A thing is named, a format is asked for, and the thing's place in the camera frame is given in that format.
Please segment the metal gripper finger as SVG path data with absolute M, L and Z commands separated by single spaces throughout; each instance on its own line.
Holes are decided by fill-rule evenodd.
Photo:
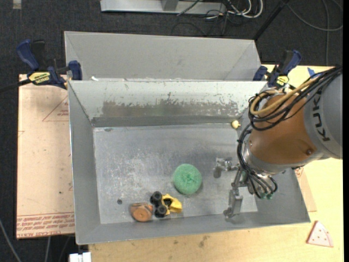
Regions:
M 213 168 L 214 178 L 220 178 L 223 171 L 236 171 L 239 169 L 238 164 L 233 164 L 231 158 L 216 158 L 216 164 Z
M 228 208 L 224 211 L 226 218 L 232 218 L 240 214 L 243 196 L 239 194 L 239 189 L 231 189 L 228 198 Z

